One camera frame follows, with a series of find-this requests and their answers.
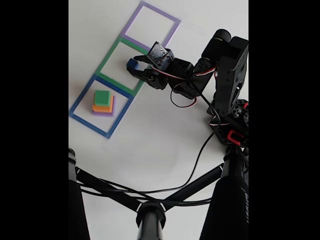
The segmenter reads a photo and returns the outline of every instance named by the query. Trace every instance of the green square outline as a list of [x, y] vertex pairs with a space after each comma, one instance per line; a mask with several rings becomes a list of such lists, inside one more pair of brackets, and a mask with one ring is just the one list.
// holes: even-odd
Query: green square outline
[[131, 48], [133, 48], [134, 50], [137, 50], [138, 52], [147, 55], [149, 51], [143, 49], [142, 47], [139, 47], [137, 45], [135, 45], [134, 43], [130, 42], [129, 40], [119, 36], [114, 44], [112, 45], [112, 47], [110, 48], [110, 50], [108, 51], [108, 53], [106, 54], [106, 56], [104, 57], [104, 59], [102, 60], [102, 62], [100, 63], [100, 65], [98, 66], [98, 68], [95, 71], [95, 75], [99, 76], [100, 78], [102, 78], [103, 80], [115, 85], [116, 87], [122, 89], [123, 91], [127, 92], [128, 94], [132, 95], [132, 96], [136, 96], [138, 94], [138, 92], [140, 91], [142, 85], [144, 84], [144, 81], [139, 80], [138, 84], [136, 85], [134, 90], [131, 90], [130, 88], [122, 85], [121, 83], [117, 82], [116, 80], [104, 75], [103, 73], [101, 73], [101, 69], [104, 67], [104, 65], [107, 63], [107, 61], [109, 60], [109, 58], [111, 57], [112, 53], [114, 52], [114, 50], [116, 49], [116, 47], [118, 46], [119, 43], [123, 43]]

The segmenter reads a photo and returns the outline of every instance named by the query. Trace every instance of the purple square outline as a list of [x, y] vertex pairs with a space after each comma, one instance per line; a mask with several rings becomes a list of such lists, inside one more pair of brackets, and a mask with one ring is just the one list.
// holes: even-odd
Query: purple square outline
[[159, 8], [156, 8], [152, 5], [150, 5], [149, 3], [146, 3], [144, 1], [141, 1], [139, 6], [136, 8], [136, 10], [134, 11], [134, 13], [132, 14], [131, 18], [129, 19], [129, 21], [127, 22], [127, 24], [124, 26], [124, 28], [122, 29], [121, 33], [120, 33], [120, 36], [124, 39], [127, 39], [128, 41], [132, 42], [133, 44], [149, 51], [151, 48], [144, 45], [143, 43], [141, 42], [138, 42], [136, 40], [134, 40], [133, 38], [129, 37], [126, 35], [126, 32], [128, 31], [128, 29], [130, 28], [131, 24], [134, 22], [134, 20], [136, 19], [136, 17], [138, 16], [139, 12], [141, 11], [141, 9], [144, 7], [147, 7], [155, 12], [157, 12], [158, 14], [161, 14], [163, 16], [165, 16], [166, 18], [174, 21], [174, 25], [173, 27], [171, 28], [171, 30], [169, 31], [169, 33], [167, 34], [167, 36], [165, 37], [162, 45], [164, 47], [167, 46], [167, 44], [169, 43], [170, 39], [172, 38], [172, 36], [174, 35], [174, 33], [176, 32], [179, 24], [181, 23], [181, 20], [179, 20], [178, 18], [174, 17], [174, 16], [171, 16], [170, 14], [160, 10]]

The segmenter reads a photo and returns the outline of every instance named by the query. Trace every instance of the stacked blocks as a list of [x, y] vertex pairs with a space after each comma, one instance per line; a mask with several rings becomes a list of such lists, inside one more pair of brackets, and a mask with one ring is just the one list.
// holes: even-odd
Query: stacked blocks
[[116, 97], [109, 91], [96, 90], [92, 113], [97, 116], [113, 117], [115, 114]]

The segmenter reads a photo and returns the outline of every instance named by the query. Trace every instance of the tripod leg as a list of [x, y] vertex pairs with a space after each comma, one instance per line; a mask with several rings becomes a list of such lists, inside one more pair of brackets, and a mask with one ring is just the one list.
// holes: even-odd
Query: tripod leg
[[137, 240], [163, 240], [166, 214], [159, 203], [143, 203], [136, 216], [136, 223], [139, 227]]
[[249, 236], [249, 188], [244, 180], [244, 164], [236, 152], [224, 160], [200, 240], [246, 240]]
[[69, 180], [68, 180], [68, 222], [69, 240], [89, 240], [89, 230], [87, 225], [84, 202], [80, 186], [76, 179], [76, 158], [75, 152], [69, 148]]

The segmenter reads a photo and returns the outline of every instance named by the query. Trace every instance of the blue square outline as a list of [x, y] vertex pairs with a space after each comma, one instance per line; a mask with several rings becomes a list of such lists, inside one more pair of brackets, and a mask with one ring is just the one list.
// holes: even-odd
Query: blue square outline
[[[112, 124], [109, 132], [105, 132], [103, 130], [101, 130], [100, 128], [92, 125], [90, 122], [82, 119], [81, 117], [77, 116], [76, 114], [74, 114], [74, 111], [76, 110], [77, 106], [79, 105], [79, 103], [81, 102], [81, 100], [84, 98], [84, 96], [86, 95], [87, 91], [89, 90], [89, 88], [91, 87], [91, 85], [93, 84], [94, 81], [98, 81], [99, 83], [107, 86], [108, 88], [111, 88], [112, 90], [118, 92], [119, 94], [123, 95], [124, 97], [128, 98], [128, 101], [126, 102], [126, 104], [124, 105], [123, 109], [121, 110], [119, 116], [116, 118], [116, 120], [114, 121], [114, 123]], [[110, 82], [107, 82], [105, 80], [103, 80], [101, 77], [97, 76], [97, 75], [93, 75], [90, 80], [88, 81], [88, 83], [86, 84], [86, 86], [84, 87], [84, 89], [82, 90], [82, 92], [80, 93], [80, 95], [78, 96], [78, 98], [75, 100], [74, 104], [72, 105], [72, 107], [69, 110], [69, 116], [75, 120], [77, 120], [79, 123], [82, 123], [83, 125], [87, 126], [88, 128], [92, 129], [93, 131], [95, 131], [96, 133], [106, 137], [107, 139], [109, 139], [111, 137], [111, 135], [114, 133], [114, 131], [116, 130], [118, 124], [120, 123], [121, 119], [123, 118], [123, 116], [125, 115], [126, 111], [128, 110], [130, 104], [132, 103], [132, 101], [134, 100], [134, 96], [132, 96], [131, 94], [127, 93], [126, 91], [122, 90], [121, 88], [113, 85]]]

